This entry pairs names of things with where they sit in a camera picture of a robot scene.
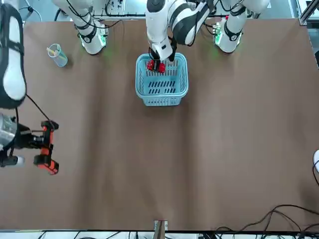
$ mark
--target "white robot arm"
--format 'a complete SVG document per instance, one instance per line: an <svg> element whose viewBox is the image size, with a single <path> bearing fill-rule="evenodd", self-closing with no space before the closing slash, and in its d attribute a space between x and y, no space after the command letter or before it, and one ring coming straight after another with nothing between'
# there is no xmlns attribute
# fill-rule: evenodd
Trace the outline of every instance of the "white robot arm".
<svg viewBox="0 0 319 239"><path fill-rule="evenodd" d="M105 35L108 30L89 13L88 8L93 6L93 0L52 0L52 2L72 18L85 50L92 55L99 53L106 45Z"/></svg>
<svg viewBox="0 0 319 239"><path fill-rule="evenodd" d="M16 108L25 98L23 55L18 0L6 0L0 5L0 108Z"/></svg>
<svg viewBox="0 0 319 239"><path fill-rule="evenodd" d="M247 19L247 11L261 13L270 0L231 0L230 15L221 29L219 47L232 52L237 46L239 36ZM168 58L173 49L170 45L167 28L173 32L178 44L189 45L209 13L214 11L218 0L201 1L195 10L191 10L186 0L148 0L146 10L147 36L150 47L159 60Z"/></svg>
<svg viewBox="0 0 319 239"><path fill-rule="evenodd" d="M226 52L233 52L240 40L247 20L247 9L254 13L262 13L270 0L230 0L231 10L228 19L221 22L221 33L216 44Z"/></svg>

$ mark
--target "table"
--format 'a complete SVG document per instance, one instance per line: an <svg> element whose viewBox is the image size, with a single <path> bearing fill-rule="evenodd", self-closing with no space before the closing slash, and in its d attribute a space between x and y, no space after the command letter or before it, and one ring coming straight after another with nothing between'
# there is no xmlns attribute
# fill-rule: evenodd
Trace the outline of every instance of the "table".
<svg viewBox="0 0 319 239"><path fill-rule="evenodd" d="M136 59L148 51L142 20L118 23L96 56L70 22L29 23L24 39L28 93L60 124L60 171L34 167L36 150L20 152L24 167L2 169L2 229L152 230L168 220L174 231L238 230L282 203L319 210L319 72L297 19L249 20L231 55L205 29L191 48L178 46L189 91L167 108L145 107L135 93ZM47 56L51 43L67 67ZM44 119L28 100L19 114L32 129ZM301 226L318 222L281 211ZM273 216L269 230L292 229Z"/></svg>

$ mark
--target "clear plastic cup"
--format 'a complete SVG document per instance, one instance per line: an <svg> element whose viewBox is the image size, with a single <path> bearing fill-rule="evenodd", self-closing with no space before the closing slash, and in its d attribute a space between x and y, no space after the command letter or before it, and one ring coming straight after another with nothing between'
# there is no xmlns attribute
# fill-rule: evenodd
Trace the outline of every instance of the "clear plastic cup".
<svg viewBox="0 0 319 239"><path fill-rule="evenodd" d="M49 57L51 57L58 67L64 67L68 63L68 58L64 54L59 44L52 44L48 51Z"/></svg>

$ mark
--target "blue plastic basket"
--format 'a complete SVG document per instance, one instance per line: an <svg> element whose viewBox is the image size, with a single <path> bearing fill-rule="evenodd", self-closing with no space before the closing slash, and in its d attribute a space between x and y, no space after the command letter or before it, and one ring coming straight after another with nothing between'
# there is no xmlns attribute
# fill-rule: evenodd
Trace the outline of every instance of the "blue plastic basket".
<svg viewBox="0 0 319 239"><path fill-rule="evenodd" d="M136 61L135 90L146 106L177 106L188 91L187 61L176 53L175 60L165 60L165 73L149 71L150 57L142 54Z"/></svg>

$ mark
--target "white plastic object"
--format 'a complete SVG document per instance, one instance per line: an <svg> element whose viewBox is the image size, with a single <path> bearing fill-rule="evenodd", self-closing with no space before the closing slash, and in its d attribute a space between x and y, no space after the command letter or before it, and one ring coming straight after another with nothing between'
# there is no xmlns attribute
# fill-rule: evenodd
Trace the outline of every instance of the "white plastic object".
<svg viewBox="0 0 319 239"><path fill-rule="evenodd" d="M314 165L315 165L315 168L317 170L317 172L319 172L319 150L317 150L315 153L314 153Z"/></svg>

